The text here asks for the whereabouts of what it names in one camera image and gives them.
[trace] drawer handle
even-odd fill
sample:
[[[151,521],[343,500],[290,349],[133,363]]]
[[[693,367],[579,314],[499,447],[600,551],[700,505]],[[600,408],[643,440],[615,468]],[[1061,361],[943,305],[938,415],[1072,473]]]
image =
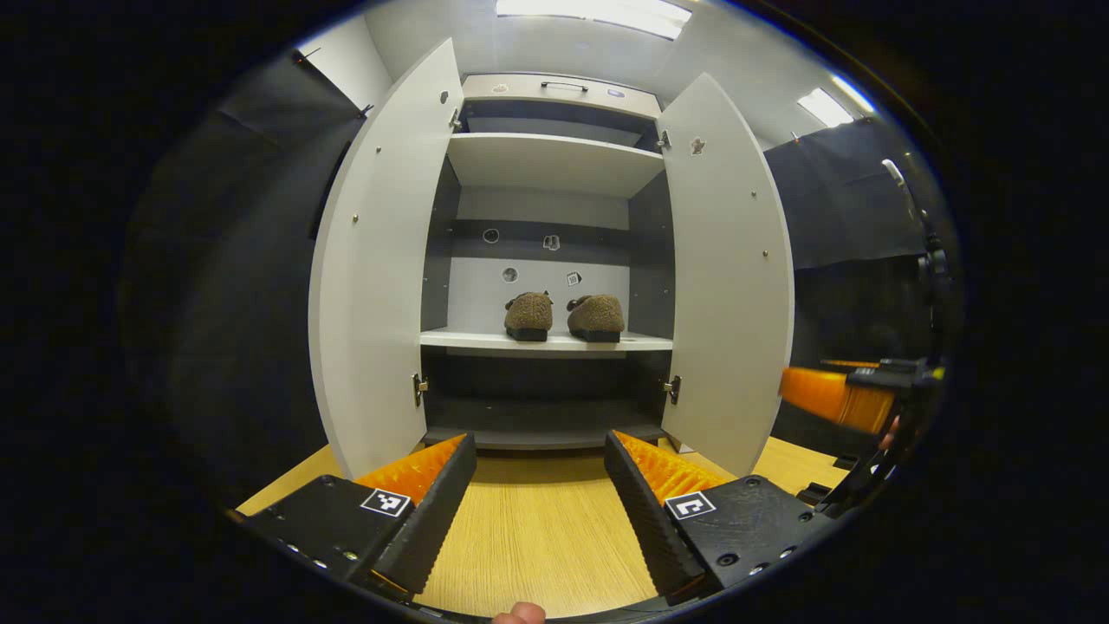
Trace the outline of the drawer handle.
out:
[[[586,86],[584,84],[574,84],[573,82],[550,82],[550,81],[545,80],[545,81],[542,81],[542,82],[539,83],[540,86],[547,86],[548,84],[562,84],[562,85],[566,85],[566,86],[577,86],[578,89],[581,89],[582,93],[586,93],[586,92],[589,91],[589,86]]]

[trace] ceiling light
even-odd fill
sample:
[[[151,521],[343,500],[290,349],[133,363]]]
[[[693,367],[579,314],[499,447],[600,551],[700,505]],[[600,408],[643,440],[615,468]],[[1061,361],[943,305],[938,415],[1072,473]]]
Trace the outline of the ceiling light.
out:
[[[838,75],[833,75],[832,82],[834,82],[835,85],[838,86],[844,93],[851,96],[852,100],[855,100],[855,103],[858,104],[858,108],[863,109],[866,112],[874,112],[874,106],[871,105],[871,102],[866,101],[866,98],[864,98],[863,94],[859,93],[858,91],[855,91],[855,88],[852,86],[851,84],[847,84],[847,82],[844,81],[844,79],[840,78]]]
[[[662,0],[497,0],[497,17],[593,20],[642,30],[671,41],[678,38],[692,14]]]
[[[797,100],[801,108],[813,113],[813,116],[821,120],[824,125],[832,127],[841,123],[851,123],[854,119],[846,109],[832,99],[823,89],[813,89],[813,92]]]

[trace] white cabinet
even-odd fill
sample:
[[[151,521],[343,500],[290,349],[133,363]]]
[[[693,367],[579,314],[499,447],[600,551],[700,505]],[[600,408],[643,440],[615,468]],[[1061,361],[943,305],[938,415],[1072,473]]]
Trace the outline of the white cabinet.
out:
[[[559,449],[665,430],[737,474],[754,466],[793,315],[788,236],[754,135],[708,74],[665,111],[649,93],[567,79],[583,86],[571,93],[557,78],[460,84],[446,41],[352,145],[309,300],[313,378],[347,477],[460,431],[484,448]],[[606,141],[614,131],[630,137]],[[554,328],[516,342],[505,301],[535,289],[551,293]],[[564,331],[567,299],[599,293],[624,307],[620,344]],[[430,387],[419,407],[414,376]]]

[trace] open cabinet door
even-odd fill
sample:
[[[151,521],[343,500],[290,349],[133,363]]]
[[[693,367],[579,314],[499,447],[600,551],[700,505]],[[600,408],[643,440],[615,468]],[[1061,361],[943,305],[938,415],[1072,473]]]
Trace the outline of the open cabinet door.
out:
[[[413,390],[424,250],[450,121],[461,105],[448,39],[372,112],[324,207],[308,347],[324,430],[348,479],[405,457],[427,432]]]
[[[750,474],[777,417],[793,341],[793,258],[777,186],[706,73],[658,120],[674,218],[674,347],[662,429]]]

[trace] ceiling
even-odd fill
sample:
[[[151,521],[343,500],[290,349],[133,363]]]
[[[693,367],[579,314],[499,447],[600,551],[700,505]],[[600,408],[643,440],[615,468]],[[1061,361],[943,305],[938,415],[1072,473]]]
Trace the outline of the ceiling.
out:
[[[449,37],[461,74],[574,74],[650,91],[663,104],[709,72],[764,149],[791,140],[791,132],[802,135],[824,127],[796,103],[817,86],[859,115],[820,59],[774,27],[720,0],[670,1],[693,12],[675,41],[593,21],[498,18],[496,0],[391,0],[365,17],[393,80]]]

